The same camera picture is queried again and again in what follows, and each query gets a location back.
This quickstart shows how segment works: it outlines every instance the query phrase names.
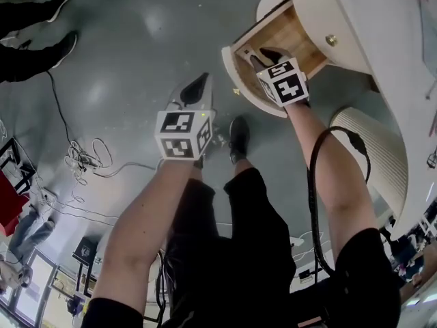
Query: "black trousers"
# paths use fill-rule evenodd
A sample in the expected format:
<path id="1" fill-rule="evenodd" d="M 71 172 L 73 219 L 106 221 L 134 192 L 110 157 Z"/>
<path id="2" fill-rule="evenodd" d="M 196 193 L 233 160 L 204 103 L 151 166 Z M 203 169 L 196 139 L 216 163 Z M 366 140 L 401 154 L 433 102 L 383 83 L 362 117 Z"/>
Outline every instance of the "black trousers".
<path id="1" fill-rule="evenodd" d="M 48 20 L 53 15 L 49 3 L 0 3 L 0 38 Z M 0 82 L 24 81 L 46 72 L 61 59 L 58 44 L 43 50 L 16 50 L 0 44 Z"/>
<path id="2" fill-rule="evenodd" d="M 201 306 L 198 300 L 204 298 L 206 316 L 220 303 L 227 303 L 228 314 L 236 309 L 242 316 L 244 303 L 272 297 L 285 303 L 290 292 L 296 265 L 288 226 L 268 201 L 260 173 L 242 172 L 225 185 L 225 191 L 231 204 L 231 239 L 217 232 L 214 190 L 198 180 L 189 180 L 186 186 L 166 253 L 174 288 L 171 314 L 186 313 L 193 301 Z M 273 286 L 268 284 L 272 278 Z"/>

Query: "drawer knob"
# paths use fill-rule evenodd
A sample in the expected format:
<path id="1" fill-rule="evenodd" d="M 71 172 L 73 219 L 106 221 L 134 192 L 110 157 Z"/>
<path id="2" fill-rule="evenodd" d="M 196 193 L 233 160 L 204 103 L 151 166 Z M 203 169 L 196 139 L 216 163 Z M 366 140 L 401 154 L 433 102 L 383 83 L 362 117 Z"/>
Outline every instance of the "drawer knob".
<path id="1" fill-rule="evenodd" d="M 332 46 L 332 47 L 334 47 L 335 45 L 337 45 L 339 43 L 337 37 L 332 35 L 332 34 L 326 36 L 325 40 L 328 43 L 328 45 Z"/>

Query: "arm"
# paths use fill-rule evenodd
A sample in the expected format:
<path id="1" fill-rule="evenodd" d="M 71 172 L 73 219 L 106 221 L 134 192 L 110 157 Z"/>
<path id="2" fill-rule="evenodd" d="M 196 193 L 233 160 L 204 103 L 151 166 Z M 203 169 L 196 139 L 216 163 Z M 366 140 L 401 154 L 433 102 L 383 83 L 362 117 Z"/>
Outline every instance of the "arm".
<path id="1" fill-rule="evenodd" d="M 93 298 L 107 298 L 143 315 L 149 270 L 163 244 L 193 162 L 167 161 L 118 219 L 109 237 Z"/>
<path id="2" fill-rule="evenodd" d="M 285 110 L 309 166 L 314 144 L 326 127 L 306 105 L 292 104 Z M 337 259 L 355 234 L 366 228 L 377 228 L 377 223 L 363 173 L 354 157 L 333 135 L 326 138 L 319 151 L 315 183 L 326 208 Z"/>

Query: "white shoe sole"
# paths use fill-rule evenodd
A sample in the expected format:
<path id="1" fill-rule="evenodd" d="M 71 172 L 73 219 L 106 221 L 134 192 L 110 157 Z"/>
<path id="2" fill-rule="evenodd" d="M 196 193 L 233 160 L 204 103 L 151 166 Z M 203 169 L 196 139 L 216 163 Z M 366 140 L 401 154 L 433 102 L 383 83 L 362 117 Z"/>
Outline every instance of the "white shoe sole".
<path id="1" fill-rule="evenodd" d="M 63 57 L 59 60 L 59 62 L 57 62 L 57 63 L 52 67 L 52 69 L 58 67 L 58 66 L 62 63 L 62 61 L 63 61 L 63 60 L 64 60 L 64 59 L 69 55 L 69 54 L 71 54 L 71 52 L 73 52 L 74 48 L 76 47 L 76 44 L 77 44 L 77 36 L 76 36 L 75 39 L 74 39 L 74 44 L 73 44 L 73 47 L 71 48 L 70 52 L 67 53 L 65 56 L 63 56 Z"/>
<path id="2" fill-rule="evenodd" d="M 68 0 L 64 0 L 64 2 L 58 7 L 55 14 L 52 18 L 48 19 L 47 22 L 52 23 L 55 21 L 55 19 L 58 17 L 59 13 L 61 12 L 62 6 L 64 6 L 67 3 Z"/>

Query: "person's left arm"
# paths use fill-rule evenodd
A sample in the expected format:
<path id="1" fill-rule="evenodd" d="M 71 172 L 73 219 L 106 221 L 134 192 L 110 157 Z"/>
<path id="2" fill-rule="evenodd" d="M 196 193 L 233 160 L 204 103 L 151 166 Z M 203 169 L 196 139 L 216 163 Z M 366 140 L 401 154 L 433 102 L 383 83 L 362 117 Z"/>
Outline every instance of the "person's left arm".
<path id="1" fill-rule="evenodd" d="M 192 168 L 193 162 L 165 162 L 123 212 L 109 237 L 93 299 L 124 304 L 142 317 L 150 266 L 171 227 Z"/>

